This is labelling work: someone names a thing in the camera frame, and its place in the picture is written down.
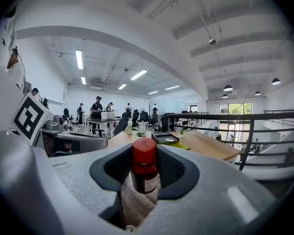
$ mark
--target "black tray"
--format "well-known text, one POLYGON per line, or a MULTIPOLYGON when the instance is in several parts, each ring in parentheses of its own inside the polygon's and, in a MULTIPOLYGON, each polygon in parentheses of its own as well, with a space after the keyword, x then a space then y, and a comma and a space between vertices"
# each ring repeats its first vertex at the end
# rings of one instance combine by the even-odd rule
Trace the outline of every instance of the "black tray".
POLYGON ((172 135, 170 132, 152 132, 151 139, 155 140, 156 144, 179 141, 180 139, 172 135))

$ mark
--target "black shirt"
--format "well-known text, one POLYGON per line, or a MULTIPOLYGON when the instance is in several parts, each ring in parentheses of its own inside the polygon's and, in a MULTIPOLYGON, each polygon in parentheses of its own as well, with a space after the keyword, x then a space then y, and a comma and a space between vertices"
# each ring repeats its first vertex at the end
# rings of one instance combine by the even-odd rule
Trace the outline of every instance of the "black shirt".
MULTIPOLYGON (((92 107, 91 107, 91 111, 95 110, 97 111, 98 109, 103 109, 102 105, 100 103, 95 102, 92 107)), ((91 113, 92 114, 92 118, 101 118, 101 112, 96 112, 96 113, 91 113)))

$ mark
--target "red bottle cap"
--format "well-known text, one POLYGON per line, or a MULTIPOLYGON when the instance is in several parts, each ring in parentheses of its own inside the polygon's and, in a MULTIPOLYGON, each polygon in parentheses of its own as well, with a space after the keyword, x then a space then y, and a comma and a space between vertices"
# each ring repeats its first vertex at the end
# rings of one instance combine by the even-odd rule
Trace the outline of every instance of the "red bottle cap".
POLYGON ((133 143, 133 161, 138 164, 151 164, 156 160, 156 142, 140 138, 133 143))

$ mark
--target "black railing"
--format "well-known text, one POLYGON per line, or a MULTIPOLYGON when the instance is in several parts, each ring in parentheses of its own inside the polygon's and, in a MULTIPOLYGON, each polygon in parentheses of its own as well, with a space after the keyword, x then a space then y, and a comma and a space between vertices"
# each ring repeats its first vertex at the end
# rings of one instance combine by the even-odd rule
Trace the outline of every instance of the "black railing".
MULTIPOLYGON (((264 114, 273 114, 273 113, 286 113, 286 112, 294 112, 294 110, 265 110, 264 114)), ((280 123, 282 125, 294 126, 294 117, 290 117, 289 119, 265 119, 266 121, 280 123)))
MULTIPOLYGON (((208 115, 209 112, 182 113, 182 114, 208 115)), ((202 126, 207 121, 208 121, 207 119, 196 119, 196 118, 188 118, 187 120, 179 119, 179 121, 174 122, 174 126, 179 126, 183 130, 188 131, 189 129, 193 130, 193 129, 197 128, 197 126, 202 126)))
MULTIPOLYGON (((254 123, 256 120, 273 120, 273 119, 294 119, 294 110, 284 110, 277 111, 280 113, 275 113, 275 111, 270 111, 272 113, 264 113, 264 114, 253 114, 253 115, 209 115, 202 113, 182 113, 182 114, 166 114, 168 118, 168 122, 170 122, 170 118, 186 118, 186 119, 200 119, 200 120, 247 120, 249 121, 250 128, 249 130, 225 130, 225 129, 212 129, 212 128, 202 128, 202 127, 193 127, 187 126, 187 129, 195 129, 195 130, 205 130, 205 131, 222 131, 222 132, 248 132, 247 142, 240 141, 221 141, 223 143, 232 143, 232 144, 246 144, 246 148, 244 153, 241 153, 241 162, 235 163, 239 165, 239 170, 242 170, 245 165, 248 166, 287 166, 294 165, 294 162, 284 161, 283 163, 274 163, 274 164, 254 164, 254 163, 246 163, 248 156, 280 156, 287 155, 288 153, 275 153, 275 154, 251 154, 247 151, 251 151, 251 145, 261 145, 261 144, 285 144, 285 143, 294 143, 294 140, 291 141, 275 141, 275 142, 253 142, 253 133, 267 133, 267 132, 284 132, 284 131, 294 131, 294 128, 286 128, 286 129, 276 129, 276 130, 254 130, 254 123)), ((182 127, 181 125, 173 125, 173 130, 175 127, 182 127)))

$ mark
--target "wooden desk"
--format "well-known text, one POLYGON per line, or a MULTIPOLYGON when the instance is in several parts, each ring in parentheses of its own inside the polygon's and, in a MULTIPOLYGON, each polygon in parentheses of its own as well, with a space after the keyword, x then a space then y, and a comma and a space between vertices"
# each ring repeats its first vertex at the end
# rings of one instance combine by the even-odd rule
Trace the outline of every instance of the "wooden desk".
MULTIPOLYGON (((135 140, 139 139, 136 133, 138 133, 138 131, 133 131, 133 135, 128 135, 127 131, 120 132, 108 141, 108 148, 121 144, 133 143, 135 140)), ((171 134, 178 137, 178 132, 171 132, 171 134)), ((150 131, 146 132, 146 137, 151 138, 150 131)), ((189 147, 193 152, 215 159, 229 161, 240 154, 240 150, 197 131, 184 132, 184 138, 180 139, 180 142, 189 147)))

